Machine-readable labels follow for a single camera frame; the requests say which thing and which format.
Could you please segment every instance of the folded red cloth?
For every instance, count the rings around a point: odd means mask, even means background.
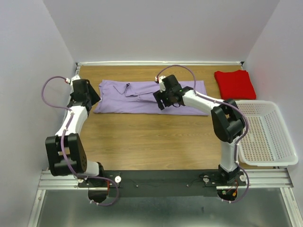
[[[222,99],[256,99],[250,76],[245,70],[214,73]]]

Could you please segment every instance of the white wall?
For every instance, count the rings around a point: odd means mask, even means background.
[[[299,164],[288,168],[303,215],[303,1],[281,0],[244,67],[257,98],[278,104]]]
[[[41,86],[54,75],[70,77],[75,66],[41,0],[2,1],[0,18],[0,226],[25,227],[47,167],[45,138],[62,121],[41,101]],[[47,99],[66,104],[68,86],[59,82]]]
[[[75,61],[244,61],[279,0],[44,0]]]

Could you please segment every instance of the plastic basket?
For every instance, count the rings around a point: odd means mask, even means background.
[[[269,101],[239,100],[249,132],[239,145],[241,162],[251,166],[289,166],[298,156],[278,106]]]

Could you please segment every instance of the lavender fabric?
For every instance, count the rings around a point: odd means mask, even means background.
[[[182,87],[193,87],[193,81],[181,81]],[[158,108],[153,93],[159,90],[159,85],[147,82],[119,82],[103,80],[99,84],[101,101],[94,113],[130,113],[130,114],[171,114],[171,115],[204,115],[207,114],[190,106]],[[204,82],[196,82],[196,90],[206,95]]]

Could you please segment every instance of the wooden tabletop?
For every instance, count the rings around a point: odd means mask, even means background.
[[[164,67],[81,66],[80,76],[89,79],[99,93],[103,79],[153,81]],[[241,69],[236,65],[188,67],[197,80],[204,80],[207,94],[215,98],[220,98],[220,93],[214,72]],[[179,81],[193,80],[183,68],[162,73],[170,74]],[[210,116],[91,112],[80,137],[88,159],[102,163],[107,170],[216,169],[221,158]]]

